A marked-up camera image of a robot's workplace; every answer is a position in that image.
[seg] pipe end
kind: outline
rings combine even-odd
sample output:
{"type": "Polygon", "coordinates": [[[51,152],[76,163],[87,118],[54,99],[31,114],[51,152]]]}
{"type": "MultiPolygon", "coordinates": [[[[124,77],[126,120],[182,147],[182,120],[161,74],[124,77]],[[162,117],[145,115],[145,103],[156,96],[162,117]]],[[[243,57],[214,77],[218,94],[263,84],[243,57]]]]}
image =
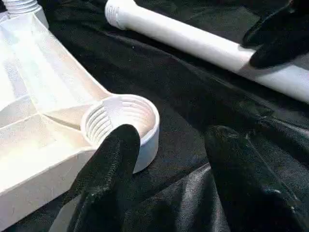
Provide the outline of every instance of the pipe end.
{"type": "Polygon", "coordinates": [[[126,30],[125,22],[121,19],[123,10],[135,5],[134,0],[108,0],[105,5],[105,17],[108,23],[120,30],[126,30]]]}

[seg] gloved hand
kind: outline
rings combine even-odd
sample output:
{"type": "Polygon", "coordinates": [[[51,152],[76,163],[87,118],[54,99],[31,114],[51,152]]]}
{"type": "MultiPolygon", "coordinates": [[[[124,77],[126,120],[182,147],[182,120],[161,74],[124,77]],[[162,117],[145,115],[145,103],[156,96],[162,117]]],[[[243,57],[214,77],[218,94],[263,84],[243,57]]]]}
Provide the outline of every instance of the gloved hand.
{"type": "Polygon", "coordinates": [[[309,1],[290,0],[261,18],[245,34],[242,46],[262,45],[251,57],[255,68],[283,64],[309,52],[309,1]]]}

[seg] white plastic base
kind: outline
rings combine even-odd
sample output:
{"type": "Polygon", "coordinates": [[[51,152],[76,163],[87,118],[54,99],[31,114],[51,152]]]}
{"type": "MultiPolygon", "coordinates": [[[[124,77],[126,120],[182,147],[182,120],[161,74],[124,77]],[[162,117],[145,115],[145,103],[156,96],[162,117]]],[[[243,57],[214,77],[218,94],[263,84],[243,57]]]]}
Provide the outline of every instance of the white plastic base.
{"type": "Polygon", "coordinates": [[[108,92],[35,14],[0,23],[0,50],[0,231],[67,191],[119,125],[140,134],[134,172],[154,159],[156,107],[108,92]]]}
{"type": "Polygon", "coordinates": [[[24,14],[35,14],[36,17],[46,26],[49,27],[43,8],[37,0],[2,0],[9,18],[14,18],[24,14]]]}

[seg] black cloth backdrop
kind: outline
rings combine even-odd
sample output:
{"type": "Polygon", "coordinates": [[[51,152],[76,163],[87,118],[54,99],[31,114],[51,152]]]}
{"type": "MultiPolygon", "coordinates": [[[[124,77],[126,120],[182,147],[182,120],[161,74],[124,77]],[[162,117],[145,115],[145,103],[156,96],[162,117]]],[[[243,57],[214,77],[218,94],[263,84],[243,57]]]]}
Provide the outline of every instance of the black cloth backdrop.
{"type": "MultiPolygon", "coordinates": [[[[136,2],[240,42],[259,17],[286,1],[136,2]]],[[[256,147],[273,172],[309,206],[307,105],[135,32],[109,26],[104,0],[40,4],[50,31],[103,86],[144,96],[160,112],[159,151],[153,163],[134,176],[129,191],[142,203],[128,211],[126,231],[157,231],[157,224],[168,231],[229,231],[204,148],[209,125],[253,131],[256,147]],[[142,222],[135,212],[142,212],[142,222]]],[[[62,200],[60,196],[6,232],[48,231],[62,200]]]]}

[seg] white plastic part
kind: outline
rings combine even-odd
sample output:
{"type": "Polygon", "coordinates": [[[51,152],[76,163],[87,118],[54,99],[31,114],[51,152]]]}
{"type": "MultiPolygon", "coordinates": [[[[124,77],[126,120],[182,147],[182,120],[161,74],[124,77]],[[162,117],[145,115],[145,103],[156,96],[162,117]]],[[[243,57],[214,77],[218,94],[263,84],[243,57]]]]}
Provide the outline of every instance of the white plastic part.
{"type": "Polygon", "coordinates": [[[253,69],[249,60],[254,50],[244,49],[238,43],[139,7],[134,0],[108,0],[105,16],[119,29],[136,31],[309,103],[309,63],[306,69],[292,64],[266,70],[253,69]]]}
{"type": "Polygon", "coordinates": [[[10,18],[23,14],[35,14],[36,17],[48,28],[48,22],[43,8],[37,0],[2,0],[10,18]]]}
{"type": "Polygon", "coordinates": [[[0,231],[67,191],[117,126],[139,132],[134,172],[154,159],[156,107],[107,91],[35,14],[0,22],[0,50],[0,231]]]}
{"type": "Polygon", "coordinates": [[[159,113],[150,101],[135,95],[103,99],[84,114],[81,131],[91,145],[98,147],[112,130],[123,124],[133,125],[141,137],[136,173],[147,167],[158,151],[159,113]]]}

